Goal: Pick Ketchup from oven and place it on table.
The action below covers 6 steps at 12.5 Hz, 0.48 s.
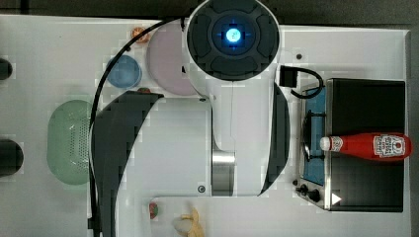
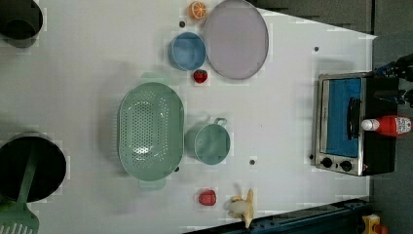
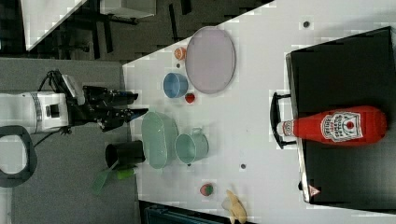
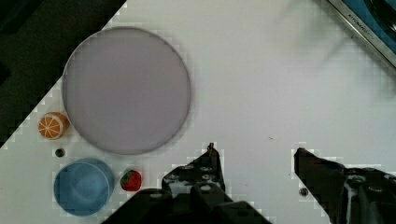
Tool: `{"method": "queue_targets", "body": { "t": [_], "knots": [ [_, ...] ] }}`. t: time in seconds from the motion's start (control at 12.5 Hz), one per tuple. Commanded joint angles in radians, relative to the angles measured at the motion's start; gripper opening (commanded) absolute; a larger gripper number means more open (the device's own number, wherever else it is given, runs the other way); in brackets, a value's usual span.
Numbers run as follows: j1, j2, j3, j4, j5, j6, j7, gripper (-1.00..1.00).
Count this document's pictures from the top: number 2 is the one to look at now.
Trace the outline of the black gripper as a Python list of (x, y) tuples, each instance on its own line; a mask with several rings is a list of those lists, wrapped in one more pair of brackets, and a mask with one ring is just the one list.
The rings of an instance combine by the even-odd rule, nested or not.
[(413, 81), (413, 55), (407, 55), (377, 68), (374, 71), (377, 77), (398, 78), (408, 82)]

